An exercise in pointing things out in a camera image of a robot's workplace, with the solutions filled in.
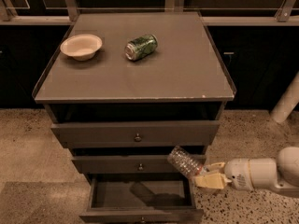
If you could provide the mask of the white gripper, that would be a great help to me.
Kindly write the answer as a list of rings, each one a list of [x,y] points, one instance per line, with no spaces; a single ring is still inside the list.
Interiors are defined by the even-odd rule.
[[[232,187],[237,190],[250,191],[254,189],[273,190],[278,185],[278,169],[272,158],[263,159],[233,159],[224,162],[211,163],[205,166],[208,172],[219,173],[196,176],[194,184],[206,189],[224,189],[232,181]]]

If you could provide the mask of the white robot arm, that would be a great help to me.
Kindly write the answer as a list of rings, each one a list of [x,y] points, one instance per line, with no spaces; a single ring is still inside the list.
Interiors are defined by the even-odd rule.
[[[208,165],[207,172],[195,176],[196,187],[252,191],[267,189],[276,194],[299,196],[299,147],[285,147],[275,159],[233,159]]]

